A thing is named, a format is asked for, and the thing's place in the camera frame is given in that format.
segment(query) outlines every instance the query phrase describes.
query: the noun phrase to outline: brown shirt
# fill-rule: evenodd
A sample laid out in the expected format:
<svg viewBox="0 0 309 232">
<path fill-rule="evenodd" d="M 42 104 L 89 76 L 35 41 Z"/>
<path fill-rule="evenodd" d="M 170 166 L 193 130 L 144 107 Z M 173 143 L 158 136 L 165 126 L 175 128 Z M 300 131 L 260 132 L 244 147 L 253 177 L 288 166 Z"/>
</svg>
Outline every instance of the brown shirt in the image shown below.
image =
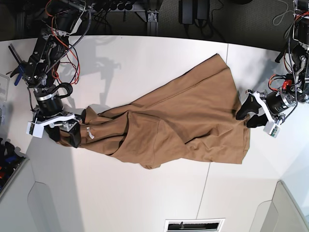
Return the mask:
<svg viewBox="0 0 309 232">
<path fill-rule="evenodd" d="M 147 169 L 179 158 L 241 163 L 250 134 L 235 120 L 239 107 L 230 69 L 215 55 L 131 104 L 98 115 L 88 107 L 81 147 Z"/>
</svg>

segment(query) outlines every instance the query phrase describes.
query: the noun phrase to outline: gray floor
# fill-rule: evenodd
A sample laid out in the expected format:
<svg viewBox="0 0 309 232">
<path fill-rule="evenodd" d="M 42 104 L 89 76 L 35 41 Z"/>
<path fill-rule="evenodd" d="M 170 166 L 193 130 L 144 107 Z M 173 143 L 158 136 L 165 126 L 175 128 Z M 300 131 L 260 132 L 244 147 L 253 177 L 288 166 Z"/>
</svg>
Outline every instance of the gray floor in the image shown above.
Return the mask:
<svg viewBox="0 0 309 232">
<path fill-rule="evenodd" d="M 284 0 L 293 9 L 293 0 Z M 179 0 L 164 0 L 159 14 L 159 36 L 188 38 L 184 27 L 178 22 Z M 222 0 L 223 9 L 214 12 L 214 26 L 222 33 L 228 43 L 261 47 L 271 50 L 281 50 L 285 44 L 283 37 L 287 28 L 293 22 L 293 14 L 288 13 L 279 26 L 274 26 L 272 20 L 283 13 L 286 5 L 278 0 L 253 0 L 246 5 L 237 5 L 230 0 Z M 211 10 L 220 7 L 218 0 L 211 0 Z M 0 7 L 0 40 L 14 39 L 14 22 L 5 8 Z M 112 26 L 115 35 L 146 35 L 145 23 L 135 14 L 126 13 L 123 22 L 123 13 L 109 13 L 107 20 Z M 203 40 L 197 27 L 189 27 L 190 39 Z M 103 26 L 90 34 L 109 34 Z M 212 41 L 221 41 L 214 35 Z"/>
</svg>

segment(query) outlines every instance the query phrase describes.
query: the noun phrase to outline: white table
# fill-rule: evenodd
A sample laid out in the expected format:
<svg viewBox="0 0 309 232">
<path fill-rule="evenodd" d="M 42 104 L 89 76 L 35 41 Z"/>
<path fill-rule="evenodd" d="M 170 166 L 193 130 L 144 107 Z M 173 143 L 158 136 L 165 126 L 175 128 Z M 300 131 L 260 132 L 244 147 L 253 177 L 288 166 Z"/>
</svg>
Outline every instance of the white table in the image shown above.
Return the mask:
<svg viewBox="0 0 309 232">
<path fill-rule="evenodd" d="M 0 43 L 0 73 L 16 66 L 9 43 Z M 28 59 L 35 40 L 12 43 Z M 65 100 L 74 113 L 88 105 L 101 112 L 130 103 L 216 53 L 227 61 L 239 91 L 273 73 L 285 73 L 282 64 L 273 62 L 277 52 L 215 42 L 87 36 L 77 51 L 80 82 Z M 70 78 L 66 73 L 60 74 L 64 80 Z M 242 165 L 180 159 L 146 170 L 85 149 L 59 146 L 47 136 L 31 139 L 24 133 L 32 119 L 25 83 L 14 87 L 11 81 L 8 101 L 13 109 L 8 138 L 27 151 L 35 180 L 51 189 L 63 231 L 162 232 L 165 219 L 226 218 L 223 232 L 248 232 L 259 204 L 271 200 L 278 179 L 309 144 L 309 130 L 300 130 L 309 128 L 305 120 L 309 108 L 300 105 L 277 139 L 262 128 L 252 130 Z"/>
</svg>

